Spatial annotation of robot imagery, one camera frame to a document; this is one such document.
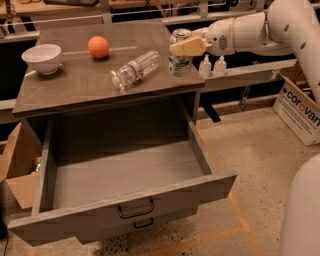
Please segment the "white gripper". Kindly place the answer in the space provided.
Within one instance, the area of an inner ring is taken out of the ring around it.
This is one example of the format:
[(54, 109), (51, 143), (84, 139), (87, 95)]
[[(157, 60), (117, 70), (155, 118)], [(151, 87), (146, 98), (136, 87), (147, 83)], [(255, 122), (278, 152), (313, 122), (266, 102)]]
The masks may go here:
[(208, 27), (192, 31), (191, 38), (170, 46), (174, 56), (201, 56), (206, 50), (214, 56), (227, 56), (235, 53), (233, 43), (233, 18), (218, 20)]

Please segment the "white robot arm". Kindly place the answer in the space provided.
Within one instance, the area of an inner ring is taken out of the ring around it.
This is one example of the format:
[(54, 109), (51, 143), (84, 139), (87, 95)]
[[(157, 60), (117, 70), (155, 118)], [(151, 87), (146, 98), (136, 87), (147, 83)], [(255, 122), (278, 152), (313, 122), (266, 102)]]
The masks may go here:
[[(309, 0), (274, 0), (267, 11), (224, 19), (174, 43), (175, 56), (292, 53), (320, 101), (320, 23)], [(305, 162), (289, 188), (279, 256), (320, 256), (320, 155)]]

